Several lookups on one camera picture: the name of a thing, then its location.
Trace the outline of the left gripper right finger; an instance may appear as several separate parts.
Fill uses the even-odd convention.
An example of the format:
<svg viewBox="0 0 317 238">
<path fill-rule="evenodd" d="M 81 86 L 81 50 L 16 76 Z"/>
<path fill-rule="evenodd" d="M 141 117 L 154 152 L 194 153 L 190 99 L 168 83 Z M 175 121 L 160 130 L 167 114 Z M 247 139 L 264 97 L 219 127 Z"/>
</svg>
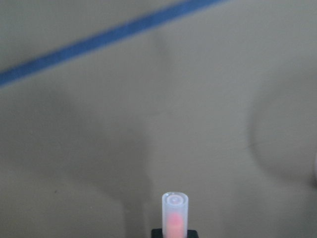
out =
<svg viewBox="0 0 317 238">
<path fill-rule="evenodd" d="M 199 238 L 198 232 L 196 230 L 188 230 L 187 238 Z"/>
</svg>

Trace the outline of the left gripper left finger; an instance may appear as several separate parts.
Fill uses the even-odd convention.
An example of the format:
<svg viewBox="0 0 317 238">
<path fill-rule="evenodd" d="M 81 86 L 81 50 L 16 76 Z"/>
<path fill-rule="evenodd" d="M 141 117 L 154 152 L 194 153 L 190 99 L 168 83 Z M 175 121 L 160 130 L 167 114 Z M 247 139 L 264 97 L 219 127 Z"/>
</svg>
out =
<svg viewBox="0 0 317 238">
<path fill-rule="evenodd" d="M 151 238 L 163 238 L 162 229 L 152 229 Z"/>
</svg>

